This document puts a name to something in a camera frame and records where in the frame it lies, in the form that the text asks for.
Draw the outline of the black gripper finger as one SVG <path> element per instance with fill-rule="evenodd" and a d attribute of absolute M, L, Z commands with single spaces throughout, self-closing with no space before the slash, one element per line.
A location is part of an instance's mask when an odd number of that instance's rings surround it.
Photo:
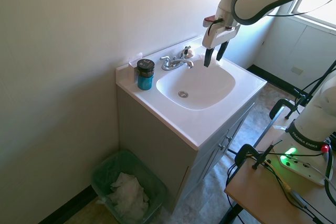
<path fill-rule="evenodd" d="M 209 67 L 213 65 L 213 58 L 212 58 L 213 51 L 214 51 L 214 48 L 206 49 L 205 55 L 204 55 L 204 66 L 205 67 Z"/>
<path fill-rule="evenodd" d="M 229 44 L 229 40 L 221 44 L 221 46 L 218 50 L 217 56 L 216 56 L 217 61 L 220 61 L 222 59 L 228 44 Z"/>

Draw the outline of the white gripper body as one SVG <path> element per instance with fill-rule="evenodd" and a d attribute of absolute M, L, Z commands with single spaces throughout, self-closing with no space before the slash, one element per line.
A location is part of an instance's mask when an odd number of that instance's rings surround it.
<path fill-rule="evenodd" d="M 202 45 L 206 49 L 213 49 L 236 37 L 240 24 L 233 28 L 227 28 L 222 23 L 217 23 L 207 28 Z"/>

